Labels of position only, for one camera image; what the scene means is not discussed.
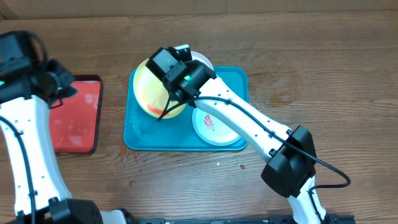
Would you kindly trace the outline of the light blue plate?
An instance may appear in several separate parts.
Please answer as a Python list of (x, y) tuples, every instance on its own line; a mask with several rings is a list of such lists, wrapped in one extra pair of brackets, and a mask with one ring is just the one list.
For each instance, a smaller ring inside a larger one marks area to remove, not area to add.
[(241, 139), (241, 136), (224, 122), (198, 108), (193, 110), (192, 123), (197, 135), (215, 146), (227, 146)]

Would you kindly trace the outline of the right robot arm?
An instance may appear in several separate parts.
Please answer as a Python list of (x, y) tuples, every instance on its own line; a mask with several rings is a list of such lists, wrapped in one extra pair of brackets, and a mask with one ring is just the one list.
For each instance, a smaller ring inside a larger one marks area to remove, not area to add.
[(315, 186), (316, 152), (310, 132), (268, 118), (235, 94), (204, 63), (178, 62), (158, 78), (180, 104), (188, 103), (222, 121), (266, 162), (263, 181), (285, 197), (296, 223), (326, 223)]

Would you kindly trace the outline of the yellow plate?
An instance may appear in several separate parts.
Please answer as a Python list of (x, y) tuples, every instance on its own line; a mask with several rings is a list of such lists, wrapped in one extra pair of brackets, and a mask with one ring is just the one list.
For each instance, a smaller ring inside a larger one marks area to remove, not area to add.
[(139, 106), (149, 115), (158, 118), (164, 111), (169, 93), (162, 82), (146, 67), (145, 59), (137, 68), (133, 77), (134, 96)]

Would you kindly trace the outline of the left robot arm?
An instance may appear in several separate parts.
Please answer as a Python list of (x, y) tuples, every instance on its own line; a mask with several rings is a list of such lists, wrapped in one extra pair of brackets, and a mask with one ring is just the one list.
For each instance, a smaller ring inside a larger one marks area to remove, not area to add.
[(125, 209), (101, 211), (91, 200), (74, 199), (62, 178), (49, 115), (56, 101), (76, 93), (74, 79), (48, 60), (37, 35), (1, 34), (1, 129), (16, 188), (14, 223), (135, 223)]

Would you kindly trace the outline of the white plate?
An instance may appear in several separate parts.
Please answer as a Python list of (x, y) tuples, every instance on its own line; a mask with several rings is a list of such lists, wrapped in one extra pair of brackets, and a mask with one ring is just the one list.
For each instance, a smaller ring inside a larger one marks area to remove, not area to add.
[(208, 58), (206, 58), (201, 53), (198, 53), (198, 52), (195, 52), (195, 51), (191, 51), (191, 56), (192, 56), (193, 60), (198, 60), (198, 61), (204, 63), (210, 69), (214, 70), (212, 63), (208, 60)]

